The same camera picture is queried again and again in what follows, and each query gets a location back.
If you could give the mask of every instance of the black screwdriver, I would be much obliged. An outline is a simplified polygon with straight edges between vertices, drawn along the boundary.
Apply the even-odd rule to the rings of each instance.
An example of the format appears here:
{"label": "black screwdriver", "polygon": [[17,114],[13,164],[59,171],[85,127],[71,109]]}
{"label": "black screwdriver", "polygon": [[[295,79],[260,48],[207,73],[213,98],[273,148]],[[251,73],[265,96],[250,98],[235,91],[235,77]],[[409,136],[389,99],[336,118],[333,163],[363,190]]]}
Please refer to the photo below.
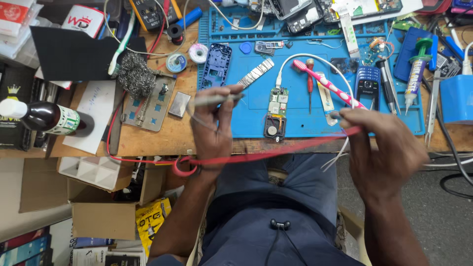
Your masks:
{"label": "black screwdriver", "polygon": [[393,115],[396,115],[396,105],[394,103],[395,95],[394,95],[394,88],[391,86],[391,82],[389,81],[388,74],[386,72],[386,59],[379,60],[376,62],[376,66],[379,68],[381,71],[381,79],[383,83],[383,88],[384,88],[384,95],[386,98],[387,105],[389,107],[389,110]]}

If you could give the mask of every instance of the bottle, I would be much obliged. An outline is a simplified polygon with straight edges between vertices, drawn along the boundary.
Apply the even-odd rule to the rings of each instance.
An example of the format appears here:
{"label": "bottle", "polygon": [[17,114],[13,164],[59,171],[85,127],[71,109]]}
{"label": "bottle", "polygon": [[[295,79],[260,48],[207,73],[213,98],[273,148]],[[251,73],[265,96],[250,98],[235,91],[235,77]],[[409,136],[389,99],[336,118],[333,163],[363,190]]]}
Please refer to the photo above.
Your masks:
{"label": "bottle", "polygon": [[56,135],[88,136],[94,129],[94,119],[50,102],[23,103],[14,99],[0,102],[0,115],[19,119],[31,130]]}

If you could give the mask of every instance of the blue phone case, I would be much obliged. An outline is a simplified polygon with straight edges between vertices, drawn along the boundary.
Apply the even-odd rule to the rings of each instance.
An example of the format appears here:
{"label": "blue phone case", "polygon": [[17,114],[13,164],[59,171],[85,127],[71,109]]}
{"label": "blue phone case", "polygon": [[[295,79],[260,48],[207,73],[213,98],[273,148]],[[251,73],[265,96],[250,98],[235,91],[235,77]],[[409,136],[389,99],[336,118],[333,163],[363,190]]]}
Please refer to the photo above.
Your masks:
{"label": "blue phone case", "polygon": [[363,94],[372,96],[375,99],[373,109],[379,111],[379,101],[381,99],[381,71],[379,68],[372,66],[358,67],[354,94],[355,99],[368,109],[371,107],[371,102],[363,101],[360,98]]}

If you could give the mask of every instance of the blue silicone repair mat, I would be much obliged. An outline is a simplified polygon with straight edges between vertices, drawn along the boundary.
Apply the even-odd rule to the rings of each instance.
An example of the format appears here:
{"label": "blue silicone repair mat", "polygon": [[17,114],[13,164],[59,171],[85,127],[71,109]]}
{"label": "blue silicone repair mat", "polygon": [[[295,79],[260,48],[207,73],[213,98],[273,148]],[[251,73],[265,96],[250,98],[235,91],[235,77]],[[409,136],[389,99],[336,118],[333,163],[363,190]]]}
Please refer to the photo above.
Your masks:
{"label": "blue silicone repair mat", "polygon": [[[222,8],[221,10],[230,21],[233,21],[233,18],[239,18],[240,27],[250,27],[254,25],[259,18],[259,15],[249,17],[248,15],[250,13],[248,9],[245,8]],[[378,60],[378,54],[373,55],[373,53],[370,53],[368,45],[372,42],[373,37],[387,37],[387,21],[357,25],[355,26],[355,32],[361,54],[358,64],[361,65],[361,61],[363,61],[366,65],[375,66],[374,63]],[[404,34],[405,32],[394,29],[394,32],[389,36],[388,41],[392,42],[395,47],[394,55],[389,59],[391,72],[394,69],[394,62],[402,45],[399,40],[402,41]],[[309,44],[308,40],[312,39],[320,39],[323,44],[332,47],[340,46],[341,40],[343,40],[343,42],[340,48],[331,49],[323,45]],[[314,26],[314,28],[305,35],[289,36],[284,21],[266,18],[261,31],[256,29],[232,30],[230,24],[225,21],[214,8],[210,8],[208,12],[204,12],[199,22],[199,43],[205,44],[208,47],[211,43],[225,44],[233,50],[228,67],[226,84],[237,83],[249,71],[262,63],[266,57],[269,57],[269,55],[263,57],[254,51],[255,41],[281,40],[289,40],[293,43],[293,46],[291,48],[284,46],[281,49],[276,49],[274,56],[271,56],[274,67],[245,90],[245,97],[239,101],[238,106],[236,106],[233,111],[232,133],[234,138],[263,137],[263,123],[268,113],[271,89],[275,87],[276,78],[282,63],[293,54],[315,54],[332,63],[334,63],[334,58],[337,58],[335,59],[336,63],[334,63],[334,65],[342,70],[345,78],[349,81],[354,90],[357,63],[350,62],[344,37],[337,25],[327,26],[322,24]],[[252,51],[249,54],[243,54],[239,49],[240,44],[243,42],[250,42],[252,44]],[[380,55],[389,55],[388,49],[385,49]],[[301,56],[295,59],[305,62],[307,58],[306,56]],[[330,66],[318,60],[314,61],[314,71],[323,71],[328,80],[339,89],[348,92],[348,88],[343,79],[338,74],[333,73]],[[285,137],[317,137],[333,135],[334,133],[340,132],[341,129],[338,124],[334,126],[327,124],[320,94],[316,86],[316,80],[314,80],[314,91],[312,92],[312,114],[309,114],[307,73],[296,72],[291,68],[291,62],[292,59],[282,70],[281,87],[285,87],[289,91]],[[203,67],[204,64],[200,64],[198,67],[199,74],[197,84],[199,89],[203,75]],[[415,135],[424,134],[425,125],[420,93],[415,99],[414,105],[409,108],[407,115],[405,115],[404,91],[406,83],[397,80],[395,77],[393,77],[393,79],[401,108],[401,114],[398,114],[398,116]],[[380,111],[382,113],[389,113],[383,93],[381,93],[381,95]],[[335,94],[332,94],[332,100],[335,110],[340,110],[340,108],[345,106],[345,103]],[[371,99],[361,99],[361,102],[368,108],[371,106]]]}

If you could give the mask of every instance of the black foam sheet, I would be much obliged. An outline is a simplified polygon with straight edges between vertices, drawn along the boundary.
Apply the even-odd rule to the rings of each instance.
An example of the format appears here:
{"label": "black foam sheet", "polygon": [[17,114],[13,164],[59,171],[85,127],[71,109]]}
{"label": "black foam sheet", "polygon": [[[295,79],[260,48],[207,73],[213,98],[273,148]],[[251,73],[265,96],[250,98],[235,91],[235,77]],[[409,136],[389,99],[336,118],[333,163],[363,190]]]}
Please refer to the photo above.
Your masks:
{"label": "black foam sheet", "polygon": [[[112,37],[93,39],[81,31],[30,27],[45,80],[109,80],[108,67],[119,43]],[[144,37],[130,39],[127,47],[146,52]],[[124,51],[118,63],[127,53]]]}

